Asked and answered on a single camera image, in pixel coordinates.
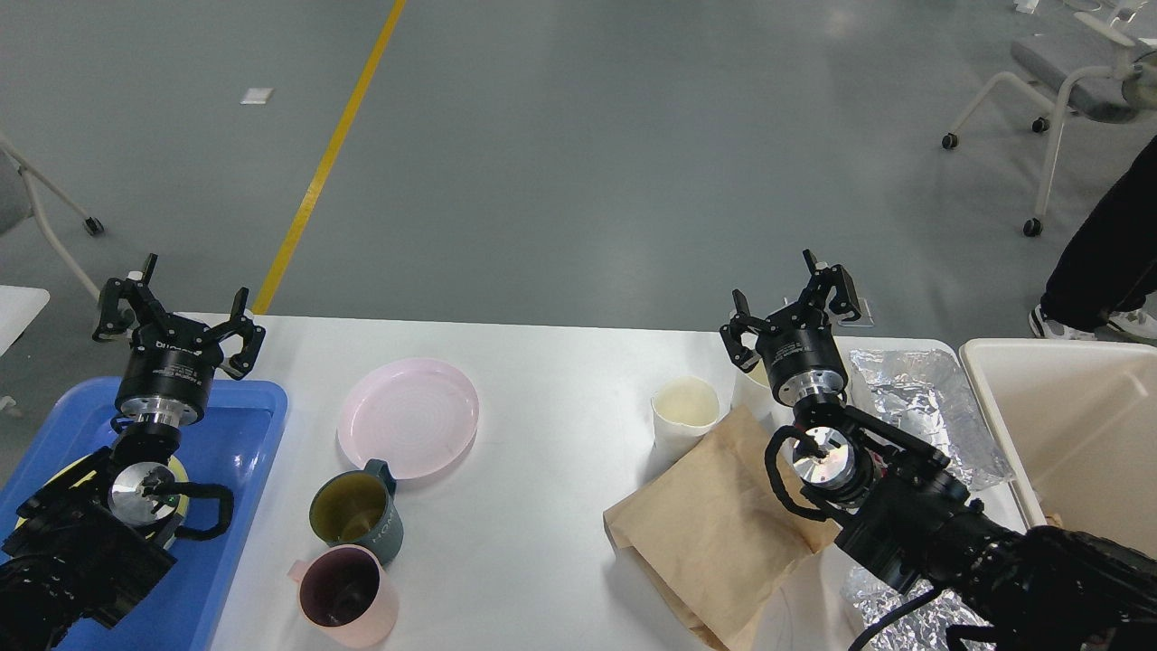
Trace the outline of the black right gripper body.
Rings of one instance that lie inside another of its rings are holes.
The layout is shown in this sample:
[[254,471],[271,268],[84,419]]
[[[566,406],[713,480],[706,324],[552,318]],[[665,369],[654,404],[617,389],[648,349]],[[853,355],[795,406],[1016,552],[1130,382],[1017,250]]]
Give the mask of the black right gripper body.
[[778,404],[794,405],[809,395],[843,399],[848,373],[827,315],[790,317],[759,336],[759,357]]

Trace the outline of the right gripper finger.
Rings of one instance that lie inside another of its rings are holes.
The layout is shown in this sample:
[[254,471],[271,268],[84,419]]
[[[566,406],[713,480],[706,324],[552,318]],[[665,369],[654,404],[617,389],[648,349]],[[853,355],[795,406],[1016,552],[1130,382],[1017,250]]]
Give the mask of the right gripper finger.
[[757,317],[749,312],[747,296],[740,289],[732,289],[734,310],[729,320],[720,326],[720,339],[725,347],[728,358],[743,373],[751,373],[760,362],[760,354],[743,343],[744,335],[756,338],[771,335],[776,326],[769,317]]
[[842,264],[821,265],[810,249],[802,252],[809,280],[793,304],[794,328],[831,328],[862,320],[852,273]]

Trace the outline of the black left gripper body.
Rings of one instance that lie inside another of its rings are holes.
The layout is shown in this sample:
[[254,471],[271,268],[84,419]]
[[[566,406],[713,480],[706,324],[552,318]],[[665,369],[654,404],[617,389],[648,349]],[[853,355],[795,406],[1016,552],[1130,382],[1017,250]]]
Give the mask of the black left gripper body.
[[192,426],[205,416],[216,367],[223,360],[209,325],[174,315],[169,325],[133,330],[115,407],[125,417]]

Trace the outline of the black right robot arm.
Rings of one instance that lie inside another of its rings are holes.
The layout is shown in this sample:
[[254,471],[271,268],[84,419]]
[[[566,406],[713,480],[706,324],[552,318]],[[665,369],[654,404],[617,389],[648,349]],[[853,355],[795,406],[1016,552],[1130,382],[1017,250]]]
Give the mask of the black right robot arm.
[[793,412],[772,434],[764,465],[790,515],[834,521],[837,547],[890,589],[930,589],[889,611],[852,642],[865,648],[886,627],[946,590],[983,619],[949,626],[946,648],[996,650],[1152,650],[1154,558],[1086,532],[1034,526],[1025,533],[992,521],[983,502],[950,473],[929,442],[848,404],[850,375],[832,316],[861,317],[842,265],[803,252],[798,299],[764,317],[732,293],[720,327],[730,361],[744,373],[762,365],[771,395]]

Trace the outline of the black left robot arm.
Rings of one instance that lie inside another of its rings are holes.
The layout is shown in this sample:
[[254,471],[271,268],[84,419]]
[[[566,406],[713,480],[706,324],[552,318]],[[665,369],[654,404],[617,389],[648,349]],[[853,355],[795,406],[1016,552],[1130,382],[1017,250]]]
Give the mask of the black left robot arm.
[[214,376],[252,371],[266,331],[235,294],[218,325],[170,312],[154,296],[157,256],[100,290],[96,342],[128,336],[113,401],[112,444],[58,471],[17,506],[3,539],[5,650],[51,650],[90,617],[115,627],[174,568],[169,545],[223,535],[235,497],[224,484],[180,479],[170,466],[183,426],[205,416]]

